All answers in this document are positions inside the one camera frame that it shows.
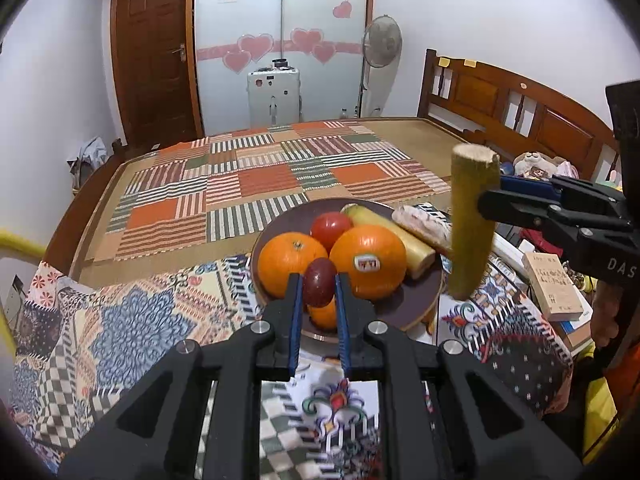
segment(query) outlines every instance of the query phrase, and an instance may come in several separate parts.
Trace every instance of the frosted glass door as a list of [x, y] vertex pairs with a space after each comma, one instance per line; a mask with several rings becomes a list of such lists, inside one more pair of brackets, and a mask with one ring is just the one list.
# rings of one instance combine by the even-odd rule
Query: frosted glass door
[[194, 33], [205, 134], [248, 128], [246, 75], [280, 55], [280, 0], [195, 0]]
[[285, 53], [300, 70], [304, 121], [353, 117], [366, 0], [283, 0]]

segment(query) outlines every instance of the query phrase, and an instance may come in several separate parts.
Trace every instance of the blue floral pattern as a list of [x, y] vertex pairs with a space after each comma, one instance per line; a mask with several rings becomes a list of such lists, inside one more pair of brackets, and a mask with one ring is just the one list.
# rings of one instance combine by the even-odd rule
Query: blue floral pattern
[[38, 403], [37, 381], [40, 372], [31, 368], [26, 359], [14, 367], [14, 384], [10, 391], [10, 402], [18, 412], [35, 416]]
[[172, 314], [174, 293], [169, 288], [149, 296], [137, 285], [122, 304], [102, 307], [102, 332], [89, 346], [98, 360], [98, 387], [132, 387], [195, 323]]
[[216, 272], [218, 270], [218, 264], [216, 262], [209, 262], [208, 264], [202, 264], [196, 267], [196, 274], [200, 275], [204, 272]]

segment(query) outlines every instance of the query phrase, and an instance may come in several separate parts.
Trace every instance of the wooden door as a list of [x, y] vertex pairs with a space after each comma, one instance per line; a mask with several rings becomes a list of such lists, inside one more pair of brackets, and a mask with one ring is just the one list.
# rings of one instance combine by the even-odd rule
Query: wooden door
[[196, 138], [186, 63], [185, 0], [112, 0], [113, 71], [129, 144]]

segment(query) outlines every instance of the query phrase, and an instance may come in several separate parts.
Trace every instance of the wooden headboard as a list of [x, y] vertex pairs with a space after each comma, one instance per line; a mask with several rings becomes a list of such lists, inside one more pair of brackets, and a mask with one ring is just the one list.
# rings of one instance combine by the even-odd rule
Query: wooden headboard
[[[461, 132], [440, 122], [469, 142], [487, 144], [511, 160], [525, 152], [561, 156], [581, 178], [592, 177], [603, 145], [619, 152], [613, 131], [560, 92], [497, 66], [438, 56], [433, 49], [427, 50], [424, 63], [418, 117], [433, 120], [431, 104], [484, 128]], [[525, 108], [534, 109], [527, 136], [519, 133]]]

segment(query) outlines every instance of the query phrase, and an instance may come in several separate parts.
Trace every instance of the orange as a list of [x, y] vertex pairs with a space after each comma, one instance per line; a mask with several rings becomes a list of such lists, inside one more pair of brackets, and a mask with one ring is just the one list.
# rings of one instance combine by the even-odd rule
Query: orange
[[335, 297], [325, 306], [310, 306], [309, 316], [318, 328], [323, 330], [335, 330], [338, 320], [335, 313]]
[[406, 273], [406, 249], [400, 238], [379, 225], [359, 225], [336, 240], [329, 259], [347, 272], [353, 294], [365, 300], [389, 296]]
[[258, 256], [258, 278], [269, 294], [284, 298], [292, 272], [304, 274], [316, 258], [326, 258], [326, 249], [311, 236], [282, 233], [269, 240]]

